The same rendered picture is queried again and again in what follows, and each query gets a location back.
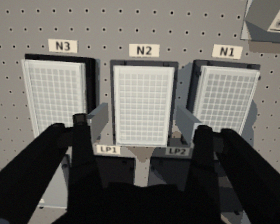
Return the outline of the grey button panel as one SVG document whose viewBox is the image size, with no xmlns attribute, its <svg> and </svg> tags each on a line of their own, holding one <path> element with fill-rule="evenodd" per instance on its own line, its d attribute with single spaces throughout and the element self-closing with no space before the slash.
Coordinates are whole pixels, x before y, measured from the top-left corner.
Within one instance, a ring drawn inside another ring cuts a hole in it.
<svg viewBox="0 0 280 224">
<path fill-rule="evenodd" d="M 247 0 L 240 40 L 280 42 L 276 32 L 280 32 L 280 0 Z"/>
</svg>

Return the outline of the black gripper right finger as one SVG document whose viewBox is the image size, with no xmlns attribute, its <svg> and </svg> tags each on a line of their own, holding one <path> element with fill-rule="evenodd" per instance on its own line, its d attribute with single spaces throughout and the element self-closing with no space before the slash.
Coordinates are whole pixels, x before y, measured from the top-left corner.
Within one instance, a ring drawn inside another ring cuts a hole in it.
<svg viewBox="0 0 280 224">
<path fill-rule="evenodd" d="M 250 223 L 280 224 L 280 174 L 248 142 L 230 128 L 212 131 L 183 105 L 175 124 L 194 147 L 177 224 L 223 224 L 214 152 Z"/>
</svg>

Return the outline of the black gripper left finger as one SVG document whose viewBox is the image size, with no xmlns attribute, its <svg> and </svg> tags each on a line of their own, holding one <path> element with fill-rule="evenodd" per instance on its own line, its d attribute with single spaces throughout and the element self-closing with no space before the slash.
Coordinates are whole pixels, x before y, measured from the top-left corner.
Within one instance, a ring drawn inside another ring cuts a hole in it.
<svg viewBox="0 0 280 224">
<path fill-rule="evenodd" d="M 51 124 L 0 171 L 0 224 L 28 224 L 68 147 L 64 224 L 113 224 L 92 146 L 109 121 L 108 103 L 72 119 L 73 127 Z"/>
</svg>

